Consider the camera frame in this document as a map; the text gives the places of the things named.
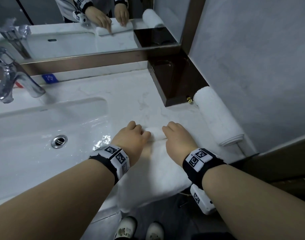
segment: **white shoe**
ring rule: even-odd
[[[116,238],[132,238],[137,228],[137,221],[131,216],[123,218],[119,223],[117,232],[114,236]]]
[[[146,240],[164,240],[164,229],[158,222],[150,224],[146,234]]]

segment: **blue sticker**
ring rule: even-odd
[[[45,80],[47,84],[58,83],[59,81],[56,79],[54,74],[44,74],[42,78]]]

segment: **faucet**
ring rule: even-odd
[[[0,28],[2,36],[8,40],[10,44],[22,55],[25,59],[32,58],[27,49],[29,49],[27,37],[31,34],[29,25],[21,25],[18,30],[14,26],[16,18],[6,19],[5,24]]]
[[[45,94],[46,91],[32,80],[23,67],[7,53],[4,47],[0,47],[0,68],[3,71],[3,78],[0,81],[0,102],[9,104],[14,100],[12,90],[17,80],[31,97],[38,98]]]

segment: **hand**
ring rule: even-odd
[[[179,123],[169,122],[162,127],[162,131],[167,137],[166,149],[168,155],[182,167],[185,157],[198,146],[189,132]]]
[[[129,12],[127,6],[123,3],[118,3],[115,6],[115,17],[118,23],[125,27],[129,21]]]
[[[85,11],[87,18],[101,28],[106,28],[111,33],[111,19],[94,6],[88,7]]]
[[[143,147],[151,137],[150,132],[142,132],[141,129],[141,125],[130,121],[127,127],[122,128],[111,141],[111,144],[121,147],[128,155],[130,167],[139,160]]]

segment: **metal drain ring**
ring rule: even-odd
[[[51,142],[51,146],[55,149],[59,149],[59,148],[62,148],[66,145],[68,141],[68,138],[64,135],[59,135],[59,136],[56,136],[52,142]]]

